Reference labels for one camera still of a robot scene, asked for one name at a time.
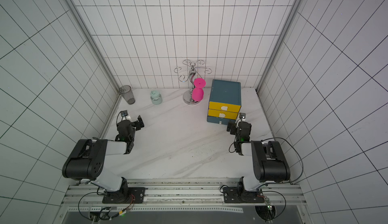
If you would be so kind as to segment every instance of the blue drawer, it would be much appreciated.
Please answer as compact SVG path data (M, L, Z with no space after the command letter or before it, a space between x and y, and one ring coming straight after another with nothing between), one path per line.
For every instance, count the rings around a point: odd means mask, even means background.
M207 121L210 123L216 123L216 124L221 124L221 125L227 125L229 122L232 122L232 123L235 122L235 120L219 118L219 117L214 117L214 116L208 116Z

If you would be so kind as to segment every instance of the yellow drawer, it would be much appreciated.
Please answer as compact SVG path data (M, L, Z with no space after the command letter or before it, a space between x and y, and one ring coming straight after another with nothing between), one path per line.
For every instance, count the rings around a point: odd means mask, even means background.
M240 105L230 105L230 104L224 104L220 102L209 102L209 109L212 109L212 110L222 110L222 111L238 113L240 111L240 108L241 108Z
M220 118L232 119L232 120L237 119L237 115L238 115L237 113L227 112L222 110L209 110L208 112L208 116L220 117Z

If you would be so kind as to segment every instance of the clear plastic cup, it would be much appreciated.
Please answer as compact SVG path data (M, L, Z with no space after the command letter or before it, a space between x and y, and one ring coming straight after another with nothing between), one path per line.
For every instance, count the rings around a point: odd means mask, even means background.
M123 96L123 98L129 105L132 105L135 103L135 97L133 96L133 91L131 86L124 85L120 87L119 93L121 94L121 96Z

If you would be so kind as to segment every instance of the chrome stand base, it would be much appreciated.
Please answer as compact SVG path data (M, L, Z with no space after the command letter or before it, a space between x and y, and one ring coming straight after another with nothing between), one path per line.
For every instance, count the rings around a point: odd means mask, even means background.
M199 103L199 101L195 101L192 99L191 97L191 90L187 90L184 94L183 94L183 101L188 104L188 105L196 105L197 103Z

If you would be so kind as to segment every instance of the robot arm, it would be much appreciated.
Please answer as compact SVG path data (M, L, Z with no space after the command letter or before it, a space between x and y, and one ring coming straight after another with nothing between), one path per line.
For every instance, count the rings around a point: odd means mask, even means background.
M144 127L143 120L123 120L117 124L119 134L115 141L81 139L75 145L62 168L65 178L88 179L106 190L103 203L126 203L130 196L127 180L104 168L106 155L129 154L133 148L135 131Z
M252 156L253 174L242 177L246 191L257 191L266 181L282 182L290 179L290 169L277 141L249 141L252 125L245 122L245 114L240 113L241 121L229 123L227 131L236 135L235 152L241 156Z

